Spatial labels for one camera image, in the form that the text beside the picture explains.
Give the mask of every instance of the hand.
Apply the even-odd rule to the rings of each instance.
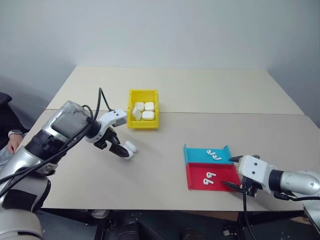
[[[20,134],[11,134],[10,140],[8,142],[8,150],[10,153],[14,154],[17,151],[23,137]]]

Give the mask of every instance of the wristwatch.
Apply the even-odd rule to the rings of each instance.
[[[21,136],[23,136],[24,134],[22,133],[22,131],[20,131],[19,129],[14,129],[8,132],[8,138],[10,138],[10,136],[12,134],[20,134]]]

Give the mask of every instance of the red tray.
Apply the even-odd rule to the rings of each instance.
[[[207,172],[214,173],[216,176],[207,178]],[[186,178],[188,189],[234,192],[225,186],[221,181],[231,182],[240,185],[240,179],[233,164],[214,164],[214,163],[188,163],[186,166]],[[204,179],[214,182],[204,184]]]

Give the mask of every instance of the blue tray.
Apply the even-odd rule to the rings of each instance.
[[[208,150],[210,150],[211,154],[215,153],[216,158],[221,159],[213,159],[213,156],[207,153]],[[183,152],[185,165],[187,165],[188,163],[233,164],[232,161],[229,161],[229,159],[231,158],[231,153],[228,145],[223,149],[188,148],[186,145],[184,145]]]

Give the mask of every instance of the white wall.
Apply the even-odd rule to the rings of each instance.
[[[2,0],[0,91],[30,125],[75,65],[268,69],[319,126],[319,12],[319,0]]]

